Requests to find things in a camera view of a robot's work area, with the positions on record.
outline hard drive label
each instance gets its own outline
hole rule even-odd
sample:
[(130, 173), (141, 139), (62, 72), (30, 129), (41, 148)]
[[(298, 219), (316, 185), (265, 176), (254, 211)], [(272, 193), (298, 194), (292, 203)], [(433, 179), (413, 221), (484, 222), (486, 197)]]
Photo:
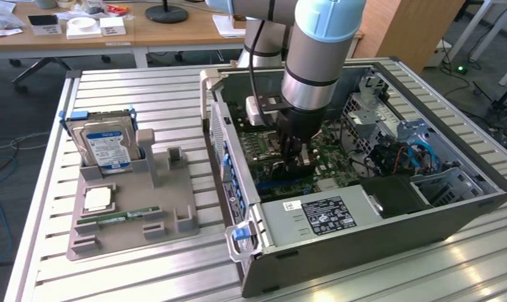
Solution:
[(90, 133), (86, 135), (86, 141), (94, 156), (97, 165), (103, 169), (119, 169), (130, 163), (127, 149), (121, 145), (122, 133), (109, 131)]
[(338, 196), (302, 203), (301, 209), (316, 235), (324, 235), (356, 226)]

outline blue latch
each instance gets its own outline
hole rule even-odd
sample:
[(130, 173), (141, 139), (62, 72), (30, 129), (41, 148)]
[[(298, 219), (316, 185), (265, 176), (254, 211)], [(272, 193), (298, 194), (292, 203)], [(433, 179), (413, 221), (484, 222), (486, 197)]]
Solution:
[(69, 120), (70, 121), (79, 121), (79, 120), (86, 120), (86, 117), (89, 116), (87, 111), (71, 111)]
[(242, 240), (242, 239), (248, 239), (250, 235), (252, 234), (249, 233), (249, 229), (248, 228), (237, 228), (232, 232), (232, 236), (233, 236), (233, 240), (234, 241), (238, 241), (238, 240)]

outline desk lamp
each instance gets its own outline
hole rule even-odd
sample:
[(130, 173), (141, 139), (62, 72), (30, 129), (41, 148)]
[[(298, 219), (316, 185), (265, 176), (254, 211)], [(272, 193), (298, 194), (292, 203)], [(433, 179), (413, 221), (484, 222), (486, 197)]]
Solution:
[(167, 0), (161, 0), (162, 5), (155, 5), (145, 10), (145, 17), (157, 23), (178, 23), (188, 18), (188, 11), (177, 6), (167, 6)]

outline sticker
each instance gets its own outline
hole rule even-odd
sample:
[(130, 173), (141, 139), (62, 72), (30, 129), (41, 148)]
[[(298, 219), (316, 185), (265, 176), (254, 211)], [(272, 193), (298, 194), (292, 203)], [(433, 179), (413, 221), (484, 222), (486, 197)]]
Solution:
[(338, 196), (304, 203), (301, 208), (316, 235), (324, 235), (356, 226)]
[(126, 147), (121, 145), (122, 134), (119, 131), (90, 133), (86, 135), (86, 141), (98, 167), (118, 169), (129, 165), (130, 157)]
[(105, 46), (127, 46), (129, 42), (106, 42)]
[(126, 220), (126, 218), (117, 217), (117, 218), (110, 218), (110, 219), (106, 219), (106, 220), (97, 221), (95, 224), (97, 225), (107, 225), (110, 223), (118, 223), (118, 222), (122, 222), (125, 220)]
[(285, 211), (301, 209), (300, 200), (286, 201), (282, 203)]
[(153, 211), (151, 209), (143, 209), (143, 210), (135, 211), (135, 212), (126, 212), (126, 217), (127, 218), (142, 217), (143, 213), (149, 213), (151, 211)]

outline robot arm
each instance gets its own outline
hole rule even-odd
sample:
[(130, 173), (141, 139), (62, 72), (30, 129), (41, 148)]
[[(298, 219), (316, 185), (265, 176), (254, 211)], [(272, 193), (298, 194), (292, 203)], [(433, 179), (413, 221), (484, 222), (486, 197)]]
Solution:
[[(332, 100), (340, 69), (361, 23), (365, 0), (206, 0), (206, 4), (229, 14), (293, 25), (281, 82), (281, 101), (289, 106), (278, 110), (276, 126), (286, 164), (297, 162), (304, 165), (309, 163), (304, 150), (318, 132)], [(264, 35), (258, 35), (266, 37), (264, 41), (270, 41), (272, 32), (274, 36), (280, 35), (273, 26), (264, 27)], [(269, 43), (264, 45), (257, 41), (253, 54), (257, 45), (258, 53), (273, 50)], [(248, 102), (256, 102), (254, 98), (248, 98), (246, 107), (260, 108)], [(248, 112), (252, 124), (254, 120), (258, 122), (258, 115), (264, 113)]]

